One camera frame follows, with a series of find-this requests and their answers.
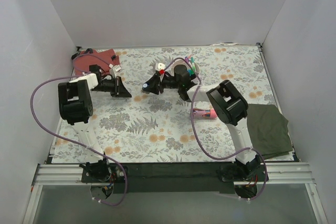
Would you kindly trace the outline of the teal capped white marker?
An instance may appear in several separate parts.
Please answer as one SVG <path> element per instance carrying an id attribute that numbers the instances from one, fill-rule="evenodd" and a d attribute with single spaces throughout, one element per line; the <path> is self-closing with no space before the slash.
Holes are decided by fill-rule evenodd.
<path id="1" fill-rule="evenodd" d="M 190 62 L 191 63 L 191 66 L 192 66 L 192 70 L 194 70 L 194 72 L 196 71 L 196 64 L 195 64 L 195 61 L 194 61 L 194 58 L 193 58 L 193 61 Z"/>

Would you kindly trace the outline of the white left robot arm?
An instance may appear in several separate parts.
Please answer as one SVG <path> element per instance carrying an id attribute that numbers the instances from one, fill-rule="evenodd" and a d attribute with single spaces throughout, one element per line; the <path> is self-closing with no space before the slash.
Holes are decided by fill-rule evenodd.
<path id="1" fill-rule="evenodd" d="M 113 98 L 131 98 L 131 93 L 123 85 L 121 77 L 115 74 L 107 79 L 102 75 L 102 68 L 90 65 L 89 73 L 69 82 L 58 85 L 59 112 L 63 120 L 67 121 L 83 144 L 85 163 L 97 163 L 102 160 L 103 153 L 93 126 L 93 103 L 91 91 L 108 92 Z"/>

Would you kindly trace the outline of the white divided round container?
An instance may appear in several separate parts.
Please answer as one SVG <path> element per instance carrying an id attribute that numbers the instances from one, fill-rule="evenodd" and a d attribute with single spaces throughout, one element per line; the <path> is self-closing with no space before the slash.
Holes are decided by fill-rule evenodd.
<path id="1" fill-rule="evenodd" d="M 198 75 L 199 67 L 196 66 L 195 74 L 192 75 L 189 75 L 188 70 L 192 70 L 192 67 L 189 67 L 184 60 L 177 60 L 172 64 L 170 74 L 178 84 L 188 84 Z"/>

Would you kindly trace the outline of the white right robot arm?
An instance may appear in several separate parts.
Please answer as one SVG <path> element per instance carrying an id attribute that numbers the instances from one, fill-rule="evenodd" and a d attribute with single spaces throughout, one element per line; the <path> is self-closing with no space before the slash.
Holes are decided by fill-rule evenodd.
<path id="1" fill-rule="evenodd" d="M 223 161 L 235 157 L 238 166 L 238 176 L 242 180 L 251 180 L 257 169 L 254 164 L 259 162 L 258 153 L 253 148 L 247 127 L 248 103 L 235 86 L 224 80 L 220 84 L 205 86 L 194 80 L 199 78 L 195 70 L 187 70 L 186 65 L 176 65 L 173 74 L 164 70 L 155 74 L 142 85 L 142 91 L 146 93 L 161 94 L 165 88 L 177 89 L 183 101 L 191 103 L 191 123 L 194 125 L 194 102 L 210 102 L 217 117 L 227 126 L 235 153 L 227 157 L 215 157 L 208 153 L 196 136 L 196 141 L 203 153 L 211 159 Z"/>

